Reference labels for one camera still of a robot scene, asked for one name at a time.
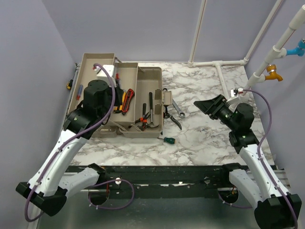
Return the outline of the large black-handled claw hammer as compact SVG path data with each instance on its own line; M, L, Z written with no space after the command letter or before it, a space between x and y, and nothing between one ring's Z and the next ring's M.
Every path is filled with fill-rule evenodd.
M150 112L149 112L149 118L150 118L150 123L148 124L149 128L157 128L158 125L155 125L153 123L153 96L152 92L149 92L149 106L150 106Z

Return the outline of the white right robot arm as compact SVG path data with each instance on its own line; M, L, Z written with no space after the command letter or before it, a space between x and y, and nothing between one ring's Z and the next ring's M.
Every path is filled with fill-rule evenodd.
M268 164L259 141L252 131L253 107L240 103L231 111L223 95L195 101L194 105L212 120L220 120L231 131L229 140L235 151L244 160L253 178L239 164L224 165L219 175L225 187L234 185L244 195L254 210L254 217L261 229L297 228L302 201L291 194Z

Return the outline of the orange black pliers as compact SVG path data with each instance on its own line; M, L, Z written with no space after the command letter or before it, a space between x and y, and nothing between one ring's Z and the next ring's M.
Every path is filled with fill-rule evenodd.
M147 103L143 103L143 105L142 105L142 117L140 117L138 120L135 121L135 124L141 124L140 126L138 126L140 131L144 131L148 127L147 120L151 116L150 111L146 112L146 106L147 106Z

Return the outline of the red black utility tool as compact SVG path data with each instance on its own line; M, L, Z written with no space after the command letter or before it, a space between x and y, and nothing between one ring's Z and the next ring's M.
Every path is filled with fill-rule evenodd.
M135 92L133 89L129 89L125 95L125 98L124 98L124 102L123 102L123 106L122 106L122 114L123 115L126 115L127 112L129 111L129 108L130 108L130 104L131 104L131 101L132 99L134 98L135 96Z

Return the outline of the blue red tester screwdriver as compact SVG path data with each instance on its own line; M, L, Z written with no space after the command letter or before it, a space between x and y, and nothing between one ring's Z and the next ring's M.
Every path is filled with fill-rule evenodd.
M80 97L81 97L82 90L83 90L83 85L80 84L79 89L78 89L78 91L77 91L77 95L76 95L76 100L77 100L77 101L78 101L78 100L80 99Z

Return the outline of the yellow black screwdriver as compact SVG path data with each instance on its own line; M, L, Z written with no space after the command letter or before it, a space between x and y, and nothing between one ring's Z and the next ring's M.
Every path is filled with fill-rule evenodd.
M113 109L113 112L114 113L120 113L122 111L122 106L116 106L116 107L114 107L114 109Z

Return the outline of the beige plastic tool box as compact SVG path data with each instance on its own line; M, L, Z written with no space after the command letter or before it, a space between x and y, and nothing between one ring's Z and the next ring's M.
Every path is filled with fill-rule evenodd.
M114 53L85 53L64 127L78 133L110 111L91 131L93 137L157 138L163 132L164 110L171 103L172 93L163 90L160 67L121 62Z

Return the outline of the yellow utility knife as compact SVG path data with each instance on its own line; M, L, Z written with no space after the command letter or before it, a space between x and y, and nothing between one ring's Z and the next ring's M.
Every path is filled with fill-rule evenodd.
M124 103L124 100L125 100L125 96L126 96L126 91L124 90L123 94L122 94L122 102L120 104L120 106L122 106L122 108L123 108L123 103Z

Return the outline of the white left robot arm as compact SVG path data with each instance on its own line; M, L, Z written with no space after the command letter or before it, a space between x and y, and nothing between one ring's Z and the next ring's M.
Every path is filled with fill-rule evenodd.
M92 80L83 91L83 100L70 112L60 137L38 172L27 182L20 182L16 191L26 198L26 205L37 206L54 216L67 199L84 188L102 188L106 181L104 169L93 163L69 178L66 169L78 151L110 116L115 105L115 84Z

